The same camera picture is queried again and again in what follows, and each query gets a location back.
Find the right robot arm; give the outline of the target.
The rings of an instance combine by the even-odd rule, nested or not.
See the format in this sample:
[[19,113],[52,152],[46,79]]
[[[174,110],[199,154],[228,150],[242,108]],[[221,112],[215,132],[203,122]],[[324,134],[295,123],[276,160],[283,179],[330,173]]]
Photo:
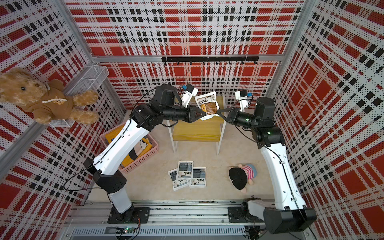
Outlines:
[[244,219],[252,217],[264,221],[271,234],[304,232],[317,219],[316,211],[309,208],[297,188],[291,168],[283,132],[274,123],[273,99],[256,100],[253,114],[231,107],[218,110],[225,122],[252,132],[252,142],[258,145],[264,157],[274,189],[274,202],[248,199]]

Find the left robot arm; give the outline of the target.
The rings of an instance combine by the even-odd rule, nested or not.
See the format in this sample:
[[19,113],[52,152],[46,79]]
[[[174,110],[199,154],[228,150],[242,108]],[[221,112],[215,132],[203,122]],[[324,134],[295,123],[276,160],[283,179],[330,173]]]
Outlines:
[[164,120],[175,123],[184,121],[193,123],[206,115],[199,107],[189,103],[198,93],[198,89],[188,84],[182,86],[183,95],[176,87],[160,85],[154,89],[154,97],[149,103],[135,107],[129,121],[117,137],[97,157],[84,162],[86,171],[96,184],[106,191],[113,207],[108,218],[109,224],[123,224],[132,221],[135,208],[126,192],[127,179],[119,171],[124,158],[137,143]]

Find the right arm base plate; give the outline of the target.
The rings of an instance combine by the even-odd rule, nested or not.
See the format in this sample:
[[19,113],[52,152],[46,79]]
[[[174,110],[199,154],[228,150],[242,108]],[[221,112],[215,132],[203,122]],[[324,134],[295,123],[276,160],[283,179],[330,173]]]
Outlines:
[[230,223],[263,223],[258,217],[250,215],[241,207],[228,207],[228,217]]

